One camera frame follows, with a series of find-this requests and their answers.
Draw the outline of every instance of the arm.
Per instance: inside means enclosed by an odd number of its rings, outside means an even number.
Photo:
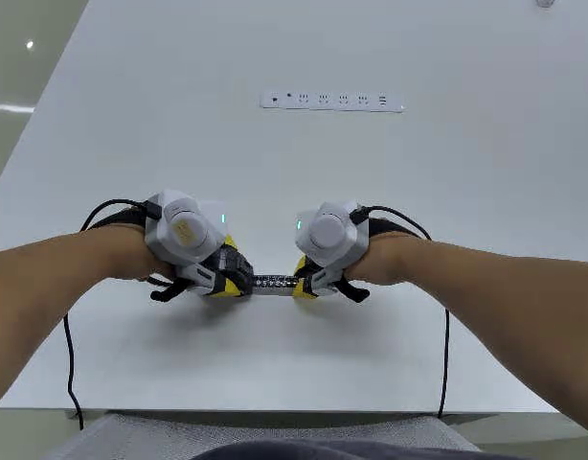
[[[0,252],[0,398],[81,295],[109,278],[168,273],[141,228],[108,226]]]
[[[518,258],[402,234],[347,273],[410,282],[460,319],[539,396],[588,428],[588,264]]]

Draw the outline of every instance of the metal rod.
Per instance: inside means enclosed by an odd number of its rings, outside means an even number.
[[[255,275],[254,295],[292,295],[298,278],[287,275]]]

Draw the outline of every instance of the wrist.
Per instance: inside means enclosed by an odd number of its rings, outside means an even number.
[[[145,244],[143,229],[107,225],[83,233],[100,254],[104,278],[142,278],[152,272],[155,259]]]
[[[428,251],[431,250],[433,241],[420,238],[406,238],[395,251],[394,266],[397,267],[402,281],[416,285],[420,273],[428,259]]]

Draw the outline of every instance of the white cylindrical cap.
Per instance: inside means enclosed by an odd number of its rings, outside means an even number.
[[[198,247],[207,239],[207,221],[197,213],[178,213],[170,221],[170,228],[183,247]]]
[[[334,214],[322,214],[311,222],[309,236],[317,247],[331,249],[345,238],[345,224]]]

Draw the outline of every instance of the yellow label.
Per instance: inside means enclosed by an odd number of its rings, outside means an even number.
[[[194,241],[194,233],[192,229],[188,225],[188,223],[184,220],[179,220],[174,223],[172,226],[172,231],[175,232],[175,235],[179,238],[179,241],[184,246],[189,246]]]
[[[226,278],[226,287],[224,288],[224,290],[212,295],[212,297],[239,297],[239,296],[240,296],[240,290],[238,290],[238,287],[232,281],[230,281],[228,278]]]

